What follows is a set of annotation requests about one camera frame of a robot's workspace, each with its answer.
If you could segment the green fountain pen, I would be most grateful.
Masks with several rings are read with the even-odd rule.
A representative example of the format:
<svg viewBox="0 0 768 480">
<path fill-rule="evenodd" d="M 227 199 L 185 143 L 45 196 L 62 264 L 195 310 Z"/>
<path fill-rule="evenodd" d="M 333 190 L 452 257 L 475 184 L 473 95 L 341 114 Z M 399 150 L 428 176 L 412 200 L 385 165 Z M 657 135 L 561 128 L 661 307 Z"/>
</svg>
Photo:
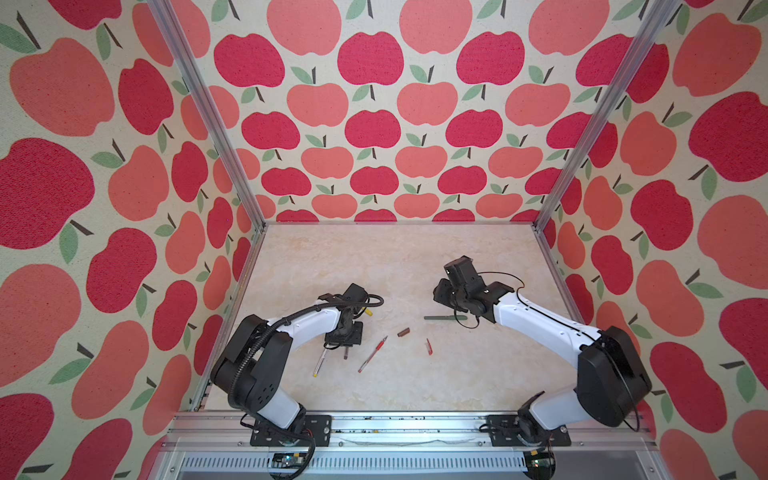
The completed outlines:
<svg viewBox="0 0 768 480">
<path fill-rule="evenodd" d="M 466 315 L 425 315 L 423 316 L 423 319 L 425 321 L 465 321 L 468 320 L 468 317 Z"/>
</svg>

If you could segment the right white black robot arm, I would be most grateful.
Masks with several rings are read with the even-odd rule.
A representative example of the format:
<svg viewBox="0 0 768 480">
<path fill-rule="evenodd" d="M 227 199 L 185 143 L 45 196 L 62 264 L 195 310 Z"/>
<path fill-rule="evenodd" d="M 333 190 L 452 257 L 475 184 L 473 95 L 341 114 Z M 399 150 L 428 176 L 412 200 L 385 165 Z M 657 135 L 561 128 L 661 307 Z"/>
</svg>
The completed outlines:
<svg viewBox="0 0 768 480">
<path fill-rule="evenodd" d="M 560 428 L 586 420 L 618 427 L 651 392 L 650 376 L 624 330 L 584 325 L 530 301 L 516 288 L 488 284 L 467 256 L 443 270 L 445 277 L 433 290 L 435 302 L 521 333 L 575 371 L 573 384 L 537 393 L 517 410 L 523 442 L 541 443 Z"/>
</svg>

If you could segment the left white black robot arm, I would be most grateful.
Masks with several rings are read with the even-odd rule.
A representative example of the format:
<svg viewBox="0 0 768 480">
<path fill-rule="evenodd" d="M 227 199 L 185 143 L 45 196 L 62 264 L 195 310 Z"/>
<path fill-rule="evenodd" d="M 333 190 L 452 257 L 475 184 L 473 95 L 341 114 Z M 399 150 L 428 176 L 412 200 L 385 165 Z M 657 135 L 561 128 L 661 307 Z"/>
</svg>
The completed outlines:
<svg viewBox="0 0 768 480">
<path fill-rule="evenodd" d="M 277 319 L 245 317 L 214 363 L 210 381 L 228 405 L 273 427 L 301 434 L 306 408 L 281 388 L 289 355 L 322 337 L 330 347 L 353 346 L 355 324 L 384 299 L 352 283 L 341 294 L 324 294 L 310 306 Z"/>
</svg>

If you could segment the red gel pen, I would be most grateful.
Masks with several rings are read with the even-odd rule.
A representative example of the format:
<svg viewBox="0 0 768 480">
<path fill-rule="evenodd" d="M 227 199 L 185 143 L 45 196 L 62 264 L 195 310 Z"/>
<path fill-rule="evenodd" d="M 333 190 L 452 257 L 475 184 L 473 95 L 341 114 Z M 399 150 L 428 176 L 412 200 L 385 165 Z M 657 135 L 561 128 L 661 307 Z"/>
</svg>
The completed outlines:
<svg viewBox="0 0 768 480">
<path fill-rule="evenodd" d="M 362 363 L 362 365 L 361 365 L 361 366 L 358 368 L 358 370 L 357 370 L 357 372 L 358 372 L 358 373 L 362 373 L 362 372 L 365 370 L 365 368 L 366 368 L 366 367 L 367 367 L 367 366 L 370 364 L 370 362 L 371 362 L 371 361 L 374 359 L 374 357 L 376 356 L 376 354 L 377 354 L 377 353 L 378 353 L 378 352 L 379 352 L 379 351 L 380 351 L 380 350 L 383 348 L 383 346 L 385 345 L 385 343 L 386 343 L 387 339 L 388 339 L 388 336 L 385 336 L 383 339 L 381 339 L 381 340 L 378 342 L 378 344 L 376 345 L 376 347 L 374 348 L 374 350 L 373 350 L 373 351 L 370 353 L 370 355 L 369 355 L 369 356 L 368 356 L 368 357 L 365 359 L 365 361 Z"/>
</svg>

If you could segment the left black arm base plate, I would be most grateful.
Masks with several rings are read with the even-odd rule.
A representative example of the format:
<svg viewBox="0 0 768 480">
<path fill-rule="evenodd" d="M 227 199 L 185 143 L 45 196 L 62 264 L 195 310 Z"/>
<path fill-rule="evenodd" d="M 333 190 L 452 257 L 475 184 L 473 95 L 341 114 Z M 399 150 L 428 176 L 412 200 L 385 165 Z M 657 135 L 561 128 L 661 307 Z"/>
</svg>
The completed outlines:
<svg viewBox="0 0 768 480">
<path fill-rule="evenodd" d="M 251 433 L 250 445 L 254 447 L 309 447 L 313 439 L 318 447 L 327 447 L 332 430 L 331 415 L 306 415 L 299 439 L 287 436 L 266 420 L 258 420 Z"/>
</svg>

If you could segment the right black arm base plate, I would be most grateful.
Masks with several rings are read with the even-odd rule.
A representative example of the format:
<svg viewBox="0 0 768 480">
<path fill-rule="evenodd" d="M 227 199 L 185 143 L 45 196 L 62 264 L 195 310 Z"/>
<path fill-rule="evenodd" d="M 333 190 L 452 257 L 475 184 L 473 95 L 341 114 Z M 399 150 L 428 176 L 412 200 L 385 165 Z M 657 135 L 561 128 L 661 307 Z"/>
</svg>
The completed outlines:
<svg viewBox="0 0 768 480">
<path fill-rule="evenodd" d="M 572 445 L 565 427 L 545 430 L 532 417 L 488 415 L 478 430 L 489 436 L 494 447 L 568 447 Z"/>
</svg>

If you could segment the aluminium front frame rail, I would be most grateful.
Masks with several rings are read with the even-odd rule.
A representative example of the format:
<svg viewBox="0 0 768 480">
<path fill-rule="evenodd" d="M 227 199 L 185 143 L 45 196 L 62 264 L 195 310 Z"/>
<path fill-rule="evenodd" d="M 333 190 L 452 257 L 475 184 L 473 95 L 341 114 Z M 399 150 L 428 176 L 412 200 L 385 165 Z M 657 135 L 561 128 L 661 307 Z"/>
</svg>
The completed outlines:
<svg viewBox="0 0 768 480">
<path fill-rule="evenodd" d="M 325 451 L 492 451 L 490 435 L 479 428 L 489 411 L 330 411 L 332 417 Z M 251 450 L 251 431 L 235 411 L 179 413 L 168 427 L 160 451 Z M 560 428 L 570 450 L 648 451 L 655 441 L 622 425 L 608 428 L 588 420 Z"/>
</svg>

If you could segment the right aluminium frame post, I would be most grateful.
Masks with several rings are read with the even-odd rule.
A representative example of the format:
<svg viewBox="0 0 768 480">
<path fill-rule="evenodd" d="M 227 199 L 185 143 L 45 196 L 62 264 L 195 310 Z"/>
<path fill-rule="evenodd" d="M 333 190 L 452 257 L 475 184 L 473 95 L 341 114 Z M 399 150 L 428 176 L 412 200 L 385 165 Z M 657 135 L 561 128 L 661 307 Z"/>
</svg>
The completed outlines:
<svg viewBox="0 0 768 480">
<path fill-rule="evenodd" d="M 547 223 L 552 218 L 557 206 L 561 204 L 565 192 L 575 178 L 580 165 L 587 158 L 612 112 L 624 98 L 631 81 L 636 77 L 658 36 L 681 5 L 681 1 L 672 0 L 654 1 L 651 4 L 650 10 L 642 20 L 640 28 L 631 41 L 613 79 L 606 87 L 606 93 L 597 103 L 597 108 L 592 113 L 573 153 L 568 156 L 560 176 L 545 199 L 532 226 L 535 234 L 543 234 Z"/>
</svg>

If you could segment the aluminium frame post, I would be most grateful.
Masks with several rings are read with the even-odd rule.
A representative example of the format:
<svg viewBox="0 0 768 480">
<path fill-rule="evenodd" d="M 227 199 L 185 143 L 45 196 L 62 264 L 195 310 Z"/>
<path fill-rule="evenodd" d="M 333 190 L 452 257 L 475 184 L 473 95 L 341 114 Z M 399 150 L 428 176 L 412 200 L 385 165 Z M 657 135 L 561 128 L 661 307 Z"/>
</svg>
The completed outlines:
<svg viewBox="0 0 768 480">
<path fill-rule="evenodd" d="M 535 234 L 543 234 L 547 223 L 552 218 L 557 206 L 561 204 L 565 192 L 575 178 L 580 165 L 587 158 L 612 112 L 624 98 L 631 81 L 636 77 L 658 36 L 681 5 L 681 1 L 672 0 L 654 1 L 651 4 L 650 10 L 642 20 L 640 28 L 631 41 L 613 79 L 606 87 L 606 93 L 597 103 L 597 108 L 592 113 L 573 153 L 568 156 L 560 176 L 545 199 L 532 226 Z"/>
<path fill-rule="evenodd" d="M 225 170 L 257 233 L 266 230 L 266 221 L 250 188 L 249 180 L 235 147 L 224 127 L 216 102 L 200 74 L 196 58 L 170 1 L 148 2 L 158 28 L 172 53 L 197 110 L 222 159 Z"/>
</svg>

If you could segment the left aluminium frame post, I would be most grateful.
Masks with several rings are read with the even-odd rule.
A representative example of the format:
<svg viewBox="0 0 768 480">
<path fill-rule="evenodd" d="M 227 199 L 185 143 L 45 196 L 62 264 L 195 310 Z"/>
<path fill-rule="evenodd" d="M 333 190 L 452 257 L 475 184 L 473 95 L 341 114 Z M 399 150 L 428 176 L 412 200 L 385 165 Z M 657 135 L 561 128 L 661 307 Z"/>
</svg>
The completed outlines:
<svg viewBox="0 0 768 480">
<path fill-rule="evenodd" d="M 266 221 L 250 188 L 249 180 L 235 147 L 224 127 L 216 102 L 200 74 L 196 58 L 170 1 L 148 2 L 158 28 L 172 53 L 197 110 L 222 159 L 225 170 L 257 233 L 266 230 Z"/>
</svg>

